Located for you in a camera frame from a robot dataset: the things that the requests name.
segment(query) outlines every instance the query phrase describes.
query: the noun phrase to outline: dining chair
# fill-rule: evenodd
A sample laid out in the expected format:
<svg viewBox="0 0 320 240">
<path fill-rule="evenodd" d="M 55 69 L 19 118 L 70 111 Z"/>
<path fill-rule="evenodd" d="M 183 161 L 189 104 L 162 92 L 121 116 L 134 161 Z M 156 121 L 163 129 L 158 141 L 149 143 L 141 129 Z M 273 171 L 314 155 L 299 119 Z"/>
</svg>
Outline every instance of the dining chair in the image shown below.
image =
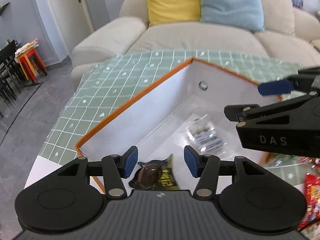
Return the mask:
<svg viewBox="0 0 320 240">
<path fill-rule="evenodd" d="M 17 81 L 22 84 L 23 75 L 20 71 L 20 64 L 15 61 L 15 52 L 15 41 L 10 42 L 9 45 L 0 51 L 0 63 L 4 64 L 4 66 L 0 68 L 0 77 L 3 77 L 6 80 L 11 78 L 18 92 L 21 93 L 16 81 L 13 78 L 15 77 Z"/>
<path fill-rule="evenodd" d="M 13 100 L 17 99 L 9 83 L 3 77 L 0 77 L 0 97 L 4 100 L 4 102 L 9 108 L 11 108 L 10 104 L 12 103 L 12 99 Z"/>
</svg>

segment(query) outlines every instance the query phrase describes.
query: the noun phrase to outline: door frame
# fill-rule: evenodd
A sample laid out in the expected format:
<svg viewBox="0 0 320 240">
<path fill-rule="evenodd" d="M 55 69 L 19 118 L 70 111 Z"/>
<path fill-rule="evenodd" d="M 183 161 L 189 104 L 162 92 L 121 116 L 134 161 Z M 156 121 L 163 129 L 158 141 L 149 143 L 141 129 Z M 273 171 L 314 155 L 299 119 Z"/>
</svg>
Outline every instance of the door frame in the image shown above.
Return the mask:
<svg viewBox="0 0 320 240">
<path fill-rule="evenodd" d="M 81 3 L 82 3 L 82 7 L 83 7 L 83 10 L 84 10 L 85 17 L 87 18 L 87 21 L 88 21 L 88 24 L 89 24 L 89 27 L 90 27 L 90 31 L 91 31 L 91 33 L 94 33 L 96 31 L 96 29 L 95 29 L 94 24 L 93 24 L 93 20 L 92 20 L 92 17 L 91 17 L 91 13 L 90 13 L 90 10 L 89 10 L 89 6 L 88 6 L 88 3 L 87 3 L 87 0 L 81 0 Z"/>
</svg>

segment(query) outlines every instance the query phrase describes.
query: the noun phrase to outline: sofa cushion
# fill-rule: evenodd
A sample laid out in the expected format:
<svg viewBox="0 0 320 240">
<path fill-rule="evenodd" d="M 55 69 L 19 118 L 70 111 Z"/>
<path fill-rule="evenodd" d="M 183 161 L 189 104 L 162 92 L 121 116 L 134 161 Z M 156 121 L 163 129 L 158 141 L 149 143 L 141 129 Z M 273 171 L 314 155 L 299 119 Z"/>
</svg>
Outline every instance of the sofa cushion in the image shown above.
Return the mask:
<svg viewBox="0 0 320 240">
<path fill-rule="evenodd" d="M 124 54 L 146 29 L 145 21 L 138 17 L 115 19 L 73 49 L 72 66 L 101 62 L 116 54 Z"/>
<path fill-rule="evenodd" d="M 147 0 L 150 25 L 200 20 L 200 0 Z"/>
<path fill-rule="evenodd" d="M 296 37 L 308 42 L 320 39 L 320 22 L 314 16 L 298 8 L 294 12 L 294 33 Z"/>
<path fill-rule="evenodd" d="M 200 22 L 264 31 L 261 0 L 201 0 Z"/>
<path fill-rule="evenodd" d="M 128 53 L 153 49 L 231 50 L 268 56 L 251 32 L 230 26 L 200 22 L 152 26 L 133 44 Z"/>
<path fill-rule="evenodd" d="M 126 16 L 139 17 L 149 23 L 147 0 L 124 0 L 119 17 Z"/>
<path fill-rule="evenodd" d="M 294 32 L 294 14 L 291 0 L 261 0 L 264 27 L 288 35 Z"/>
<path fill-rule="evenodd" d="M 304 66 L 320 64 L 320 53 L 305 40 L 272 31 L 256 32 L 255 36 L 271 57 Z"/>
</svg>

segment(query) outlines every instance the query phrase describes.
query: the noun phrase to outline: yellow pillow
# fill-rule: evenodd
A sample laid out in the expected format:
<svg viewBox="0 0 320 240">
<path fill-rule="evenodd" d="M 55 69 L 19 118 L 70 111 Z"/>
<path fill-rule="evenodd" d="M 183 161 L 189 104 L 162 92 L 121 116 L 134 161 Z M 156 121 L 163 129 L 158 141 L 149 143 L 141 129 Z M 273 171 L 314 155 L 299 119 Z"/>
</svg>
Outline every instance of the yellow pillow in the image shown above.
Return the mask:
<svg viewBox="0 0 320 240">
<path fill-rule="evenodd" d="M 200 0 L 147 0 L 150 26 L 177 21 L 199 21 Z"/>
</svg>

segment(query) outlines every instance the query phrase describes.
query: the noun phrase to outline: red snack bag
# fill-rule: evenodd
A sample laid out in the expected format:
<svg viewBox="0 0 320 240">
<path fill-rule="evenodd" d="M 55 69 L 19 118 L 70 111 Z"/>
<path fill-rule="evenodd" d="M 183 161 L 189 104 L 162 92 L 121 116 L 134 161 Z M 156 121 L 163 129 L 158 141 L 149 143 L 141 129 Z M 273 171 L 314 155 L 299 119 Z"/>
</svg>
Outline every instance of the red snack bag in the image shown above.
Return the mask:
<svg viewBox="0 0 320 240">
<path fill-rule="evenodd" d="M 320 173 L 320 158 L 299 157 L 301 163 L 309 163 L 310 167 Z"/>
<path fill-rule="evenodd" d="M 320 177 L 307 173 L 305 190 L 307 212 L 298 229 L 320 217 Z"/>
</svg>

